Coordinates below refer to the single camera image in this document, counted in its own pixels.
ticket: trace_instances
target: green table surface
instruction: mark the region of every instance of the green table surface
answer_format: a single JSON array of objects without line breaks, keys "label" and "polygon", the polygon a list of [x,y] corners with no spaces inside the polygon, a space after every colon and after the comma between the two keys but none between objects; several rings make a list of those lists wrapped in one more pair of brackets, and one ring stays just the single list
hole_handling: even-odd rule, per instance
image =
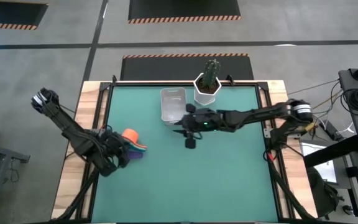
[{"label": "green table surface", "polygon": [[[196,149],[186,149],[185,138],[161,120],[162,88],[114,87],[108,124],[119,133],[135,129],[148,149],[99,177],[92,222],[276,222],[261,124],[203,133]],[[188,103],[195,103],[193,91],[186,87]],[[258,108],[255,87],[222,87],[208,107]]]}]

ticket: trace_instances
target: hazard stripe tape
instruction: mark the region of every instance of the hazard stripe tape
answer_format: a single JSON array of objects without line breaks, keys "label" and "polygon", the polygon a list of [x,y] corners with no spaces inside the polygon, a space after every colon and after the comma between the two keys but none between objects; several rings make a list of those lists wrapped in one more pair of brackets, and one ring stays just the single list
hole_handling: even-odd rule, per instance
[{"label": "hazard stripe tape", "polygon": [[202,21],[237,21],[241,16],[190,16],[190,17],[163,17],[163,18],[143,18],[130,19],[130,24],[146,24],[158,22],[202,22]]},{"label": "hazard stripe tape", "polygon": [[21,29],[21,30],[35,30],[37,26],[21,25],[21,24],[1,24],[0,29]]},{"label": "hazard stripe tape", "polygon": [[155,58],[155,57],[248,57],[248,54],[153,54],[124,55],[122,58]]}]

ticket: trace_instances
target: floor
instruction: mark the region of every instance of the floor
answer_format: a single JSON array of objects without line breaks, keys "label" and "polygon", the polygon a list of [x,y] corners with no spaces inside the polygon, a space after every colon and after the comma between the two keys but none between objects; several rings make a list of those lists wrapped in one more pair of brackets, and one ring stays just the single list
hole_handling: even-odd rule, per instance
[{"label": "floor", "polygon": [[[49,2],[39,28],[0,29],[0,146],[31,155],[27,165],[15,165],[20,181],[4,185],[0,224],[47,221],[52,212],[68,143],[30,106],[43,86],[75,109],[82,81],[119,77],[129,54],[248,53],[255,79],[284,80],[289,93],[358,68],[358,0],[239,0],[240,21],[166,24],[128,24],[128,0],[27,1]],[[300,45],[274,46],[294,41]],[[110,45],[96,48],[98,42]],[[317,105],[332,86],[290,96]],[[338,130],[351,123],[340,104],[329,120]]]}]

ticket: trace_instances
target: white pot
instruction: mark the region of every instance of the white pot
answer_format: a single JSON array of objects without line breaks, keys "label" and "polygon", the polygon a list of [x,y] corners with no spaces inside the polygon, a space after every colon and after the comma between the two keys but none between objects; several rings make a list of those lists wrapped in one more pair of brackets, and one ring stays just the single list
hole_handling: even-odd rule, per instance
[{"label": "white pot", "polygon": [[215,91],[214,94],[207,94],[207,93],[202,93],[199,91],[198,87],[197,87],[197,81],[204,75],[204,73],[201,73],[196,80],[193,81],[193,85],[194,85],[194,100],[200,104],[201,106],[206,106],[209,105],[213,102],[215,102],[215,98],[216,95],[218,94],[219,90],[222,88],[222,84],[221,82],[219,82],[219,79],[216,78],[216,81],[218,81],[218,89]]}]

